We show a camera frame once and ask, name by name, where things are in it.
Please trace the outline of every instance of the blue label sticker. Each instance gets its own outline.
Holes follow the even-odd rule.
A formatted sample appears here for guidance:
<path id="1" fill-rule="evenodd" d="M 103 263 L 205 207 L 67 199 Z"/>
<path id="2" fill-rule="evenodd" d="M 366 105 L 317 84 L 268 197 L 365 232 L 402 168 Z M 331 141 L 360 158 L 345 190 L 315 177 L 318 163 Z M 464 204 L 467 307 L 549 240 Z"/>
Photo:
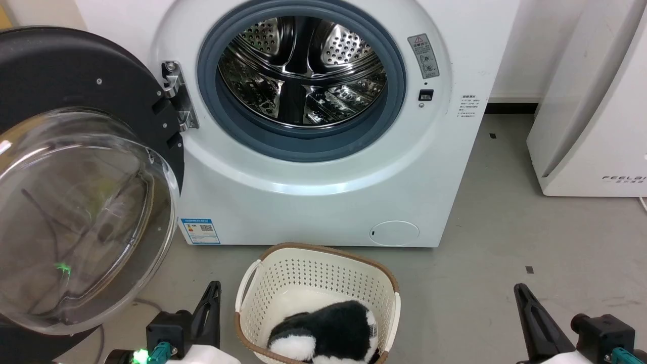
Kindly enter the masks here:
<path id="1" fill-rule="evenodd" d="M 181 219 L 184 231 L 193 244 L 220 244 L 211 219 Z"/>

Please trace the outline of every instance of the black baseboard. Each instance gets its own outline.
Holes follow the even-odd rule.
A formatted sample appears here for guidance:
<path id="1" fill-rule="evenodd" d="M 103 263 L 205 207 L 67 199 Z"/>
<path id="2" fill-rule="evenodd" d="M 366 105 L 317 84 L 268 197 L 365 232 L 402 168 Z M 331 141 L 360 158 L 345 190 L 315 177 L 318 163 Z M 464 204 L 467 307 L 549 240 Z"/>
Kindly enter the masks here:
<path id="1" fill-rule="evenodd" d="M 534 114 L 536 102 L 491 102 L 485 107 L 486 114 Z"/>

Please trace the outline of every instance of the door hinge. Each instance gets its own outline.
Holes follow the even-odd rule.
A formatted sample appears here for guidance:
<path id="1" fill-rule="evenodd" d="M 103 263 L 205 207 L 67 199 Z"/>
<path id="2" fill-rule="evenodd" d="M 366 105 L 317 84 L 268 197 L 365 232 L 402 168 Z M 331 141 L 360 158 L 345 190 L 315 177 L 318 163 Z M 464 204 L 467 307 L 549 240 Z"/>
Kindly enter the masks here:
<path id="1" fill-rule="evenodd" d="M 162 79 L 164 80 L 164 96 L 171 101 L 179 114 L 180 131 L 200 128 L 180 63 L 176 61 L 163 62 Z"/>

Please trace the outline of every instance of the teal connector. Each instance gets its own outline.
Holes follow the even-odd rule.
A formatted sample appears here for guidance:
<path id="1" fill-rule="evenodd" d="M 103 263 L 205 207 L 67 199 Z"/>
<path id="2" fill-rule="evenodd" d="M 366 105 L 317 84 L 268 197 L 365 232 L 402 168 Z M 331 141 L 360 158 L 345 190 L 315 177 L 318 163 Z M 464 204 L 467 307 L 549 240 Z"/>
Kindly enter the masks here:
<path id="1" fill-rule="evenodd" d="M 171 347 L 171 344 L 167 343 L 166 341 L 162 341 L 161 343 L 157 344 L 157 346 L 153 350 L 153 353 L 148 358 L 148 363 L 165 364 L 170 359 L 172 350 L 173 348 Z"/>
<path id="2" fill-rule="evenodd" d="M 611 351 L 611 364 L 645 364 L 623 348 L 615 348 Z"/>

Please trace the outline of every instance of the basket handle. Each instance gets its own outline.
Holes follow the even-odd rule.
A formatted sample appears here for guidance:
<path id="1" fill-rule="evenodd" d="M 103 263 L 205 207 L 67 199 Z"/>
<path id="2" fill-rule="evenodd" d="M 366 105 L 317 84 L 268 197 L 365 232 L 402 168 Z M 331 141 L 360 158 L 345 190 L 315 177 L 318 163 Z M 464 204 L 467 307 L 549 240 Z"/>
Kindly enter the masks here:
<path id="1" fill-rule="evenodd" d="M 252 277 L 252 274 L 256 271 L 256 268 L 261 265 L 261 260 L 257 260 L 254 263 L 252 263 L 249 268 L 247 268 L 247 271 L 245 272 L 245 275 L 243 275 L 243 280 L 241 281 L 241 285 L 238 286 L 238 294 L 236 295 L 236 312 L 240 313 L 241 311 L 241 305 L 243 304 L 243 296 L 245 295 L 245 288 L 247 287 L 247 284 L 249 283 L 250 278 Z"/>
<path id="2" fill-rule="evenodd" d="M 395 333 L 398 331 L 398 324 L 400 323 L 400 293 L 395 292 L 395 313 L 393 314 L 393 324 L 391 324 L 391 332 L 386 339 L 384 351 L 391 351 L 391 346 L 395 340 Z"/>

